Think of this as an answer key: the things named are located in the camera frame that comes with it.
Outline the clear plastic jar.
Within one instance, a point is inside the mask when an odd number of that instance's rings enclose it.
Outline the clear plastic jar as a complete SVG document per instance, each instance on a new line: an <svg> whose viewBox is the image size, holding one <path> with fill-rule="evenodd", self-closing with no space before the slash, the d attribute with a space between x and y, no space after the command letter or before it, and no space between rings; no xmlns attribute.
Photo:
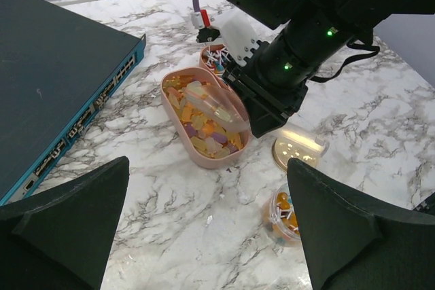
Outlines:
<svg viewBox="0 0 435 290"><path fill-rule="evenodd" d="M265 202L262 225L276 244L292 247L300 243L300 231L287 183L277 188Z"/></svg>

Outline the clear plastic scoop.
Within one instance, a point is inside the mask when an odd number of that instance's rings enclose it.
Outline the clear plastic scoop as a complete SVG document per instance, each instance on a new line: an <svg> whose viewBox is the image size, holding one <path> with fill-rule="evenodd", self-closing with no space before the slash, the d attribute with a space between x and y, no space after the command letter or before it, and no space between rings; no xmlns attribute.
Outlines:
<svg viewBox="0 0 435 290"><path fill-rule="evenodd" d="M214 85L189 84L186 98L193 107L217 122L229 132L250 131L248 114L237 95L230 90ZM271 132L276 137L296 141L315 152L320 158L329 149L329 142L291 122Z"/></svg>

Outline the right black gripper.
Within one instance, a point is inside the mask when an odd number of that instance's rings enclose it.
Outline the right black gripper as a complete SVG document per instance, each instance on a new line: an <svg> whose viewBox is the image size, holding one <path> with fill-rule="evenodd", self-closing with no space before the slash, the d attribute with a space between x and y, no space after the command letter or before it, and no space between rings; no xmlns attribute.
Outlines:
<svg viewBox="0 0 435 290"><path fill-rule="evenodd" d="M271 43L259 40L244 67L232 60L224 80L241 99L251 133L260 138L283 127L299 110L306 81L353 37L328 12L308 9L294 14Z"/></svg>

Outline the pink tray of popsicle candies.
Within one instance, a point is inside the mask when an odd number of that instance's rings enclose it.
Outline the pink tray of popsicle candies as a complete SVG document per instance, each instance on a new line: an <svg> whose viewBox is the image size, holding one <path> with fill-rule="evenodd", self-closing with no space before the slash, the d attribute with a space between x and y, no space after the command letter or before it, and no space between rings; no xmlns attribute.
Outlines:
<svg viewBox="0 0 435 290"><path fill-rule="evenodd" d="M195 86L226 89L208 70L188 67L163 77L160 83L163 107L195 164L207 169L228 166L241 157L250 133L230 134L216 119L207 117L203 109L194 108L186 98L186 90Z"/></svg>

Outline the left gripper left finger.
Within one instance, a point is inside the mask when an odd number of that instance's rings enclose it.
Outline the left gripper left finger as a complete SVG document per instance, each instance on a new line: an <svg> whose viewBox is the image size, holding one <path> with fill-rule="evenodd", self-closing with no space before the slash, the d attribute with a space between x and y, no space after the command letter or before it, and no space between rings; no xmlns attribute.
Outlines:
<svg viewBox="0 0 435 290"><path fill-rule="evenodd" d="M1 207L2 289L100 289L129 182L122 156Z"/></svg>

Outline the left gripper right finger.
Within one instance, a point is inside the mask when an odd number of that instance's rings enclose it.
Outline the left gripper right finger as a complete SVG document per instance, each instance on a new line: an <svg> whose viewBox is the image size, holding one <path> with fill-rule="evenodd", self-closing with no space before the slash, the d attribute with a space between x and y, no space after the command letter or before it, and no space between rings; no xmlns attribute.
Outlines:
<svg viewBox="0 0 435 290"><path fill-rule="evenodd" d="M313 289L433 289L434 196L409 210L288 162Z"/></svg>

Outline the pink tray of lollipops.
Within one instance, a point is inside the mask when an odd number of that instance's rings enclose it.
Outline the pink tray of lollipops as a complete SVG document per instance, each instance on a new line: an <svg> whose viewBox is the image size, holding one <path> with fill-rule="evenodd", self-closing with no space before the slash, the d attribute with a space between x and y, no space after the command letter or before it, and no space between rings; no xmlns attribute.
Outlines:
<svg viewBox="0 0 435 290"><path fill-rule="evenodd" d="M198 65L211 72L220 83L221 87L232 91L231 87L223 80L230 61L230 54L223 44L205 46L199 55Z"/></svg>

